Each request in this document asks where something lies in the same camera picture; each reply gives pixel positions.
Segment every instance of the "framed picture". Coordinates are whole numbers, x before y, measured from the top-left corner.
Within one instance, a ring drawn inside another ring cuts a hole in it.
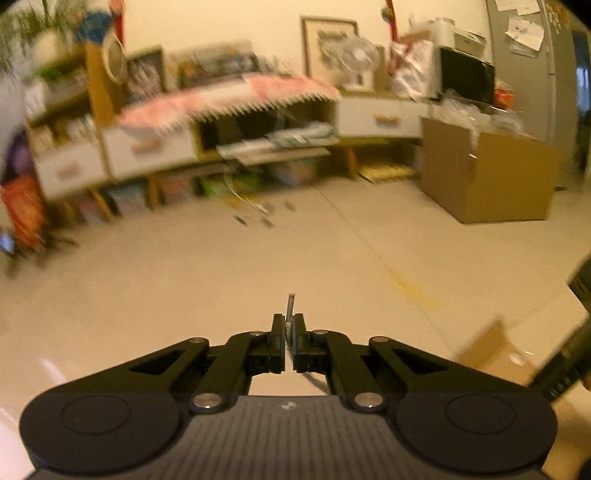
[[[164,53],[154,47],[127,58],[127,103],[143,102],[164,91]]]
[[[301,17],[306,75],[333,85],[346,82],[350,73],[341,65],[335,46],[352,35],[359,35],[355,20]]]

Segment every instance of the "white drawer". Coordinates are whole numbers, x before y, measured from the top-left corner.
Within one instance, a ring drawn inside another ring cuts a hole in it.
[[[383,98],[343,98],[337,106],[341,137],[422,138],[428,104]]]
[[[157,135],[129,135],[119,127],[106,130],[105,150],[117,180],[172,167],[196,159],[193,134],[188,128]]]
[[[77,142],[51,150],[35,160],[47,199],[65,196],[108,179],[100,150],[90,142]]]

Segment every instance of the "paper note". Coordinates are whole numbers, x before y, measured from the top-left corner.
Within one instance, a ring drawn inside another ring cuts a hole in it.
[[[517,43],[515,40],[513,40],[511,42],[511,46],[509,47],[509,51],[511,53],[517,53],[518,55],[523,55],[525,57],[536,58],[538,56],[538,52],[536,52],[532,48],[522,45],[521,43]]]
[[[536,14],[540,11],[540,6],[537,0],[519,0],[517,5],[517,15]]]
[[[544,40],[544,27],[519,17],[509,19],[509,28],[505,33],[535,51],[540,51]]]
[[[515,10],[521,5],[521,0],[496,0],[496,7],[499,12]]]

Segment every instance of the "doorway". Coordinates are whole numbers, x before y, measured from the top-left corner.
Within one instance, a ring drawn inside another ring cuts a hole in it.
[[[579,173],[584,174],[587,171],[591,140],[591,59],[587,32],[573,30],[573,41],[577,63],[577,107],[579,110],[575,162]]]

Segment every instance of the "electric fan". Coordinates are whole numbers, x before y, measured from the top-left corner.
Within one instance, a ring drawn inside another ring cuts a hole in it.
[[[103,65],[107,76],[116,85],[127,81],[125,49],[114,31],[109,32],[103,42]]]
[[[343,85],[346,90],[374,89],[374,71],[379,67],[379,52],[373,43],[361,37],[348,37],[339,45],[339,58],[352,74],[351,82]]]

